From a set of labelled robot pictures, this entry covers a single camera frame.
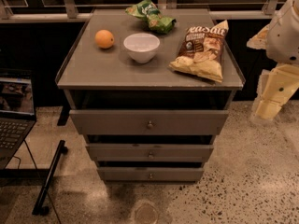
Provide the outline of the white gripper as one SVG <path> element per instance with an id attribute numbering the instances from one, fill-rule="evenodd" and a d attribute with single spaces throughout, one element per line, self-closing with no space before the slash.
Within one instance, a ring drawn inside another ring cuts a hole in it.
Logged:
<path id="1" fill-rule="evenodd" d="M 299 89 L 299 66 L 278 63 L 271 71 L 263 70 L 259 77 L 255 115 L 273 119 L 281 107 Z"/>

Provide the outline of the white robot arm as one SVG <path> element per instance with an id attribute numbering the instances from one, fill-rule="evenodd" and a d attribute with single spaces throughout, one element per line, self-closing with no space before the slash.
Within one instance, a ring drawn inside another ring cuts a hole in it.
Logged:
<path id="1" fill-rule="evenodd" d="M 256 117 L 273 119 L 299 89 L 299 0 L 287 0 L 247 46 L 277 63 L 262 71 L 252 108 Z"/>

